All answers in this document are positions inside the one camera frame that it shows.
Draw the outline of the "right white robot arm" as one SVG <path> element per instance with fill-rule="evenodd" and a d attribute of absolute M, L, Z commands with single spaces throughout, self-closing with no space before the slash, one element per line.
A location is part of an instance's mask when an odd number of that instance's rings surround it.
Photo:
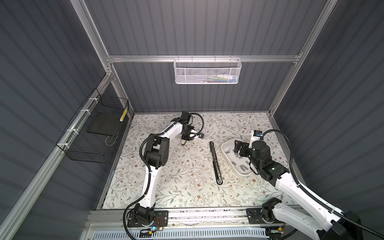
<path fill-rule="evenodd" d="M 313 240 L 363 239 L 360 228 L 337 216 L 334 212 L 336 208 L 331 204 L 316 202 L 316 194 L 301 183 L 296 183 L 292 172 L 273 161 L 271 149 L 264 141 L 249 144 L 236 140 L 234 152 L 248 158 L 264 180 L 283 191 L 308 213 L 305 215 L 277 198 L 272 198 L 263 204 L 262 214 L 265 222 L 284 222 Z"/>

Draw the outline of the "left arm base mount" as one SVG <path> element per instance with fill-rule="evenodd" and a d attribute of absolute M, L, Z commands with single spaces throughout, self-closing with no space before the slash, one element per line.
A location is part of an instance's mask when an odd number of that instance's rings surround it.
<path fill-rule="evenodd" d="M 125 225 L 128 228 L 157 227 L 162 230 L 168 226 L 169 211 L 155 210 L 155 207 L 142 207 L 136 204 L 135 207 L 126 212 Z"/>

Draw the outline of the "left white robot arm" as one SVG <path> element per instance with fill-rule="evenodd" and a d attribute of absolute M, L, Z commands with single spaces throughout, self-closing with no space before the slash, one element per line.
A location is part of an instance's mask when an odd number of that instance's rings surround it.
<path fill-rule="evenodd" d="M 160 133 L 150 134 L 139 148 L 140 158 L 146 165 L 146 175 L 142 196 L 134 203 L 134 213 L 146 225 L 155 218 L 156 187 L 162 168 L 169 158 L 170 142 L 179 134 L 183 142 L 192 141 L 201 135 L 203 127 L 196 131 L 192 126 L 192 118 L 193 113 L 182 112 Z"/>

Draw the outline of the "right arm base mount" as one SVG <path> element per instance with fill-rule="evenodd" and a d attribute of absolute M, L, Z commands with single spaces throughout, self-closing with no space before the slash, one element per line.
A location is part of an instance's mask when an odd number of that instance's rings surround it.
<path fill-rule="evenodd" d="M 250 224 L 283 224 L 275 218 L 271 208 L 247 208 L 246 215 Z"/>

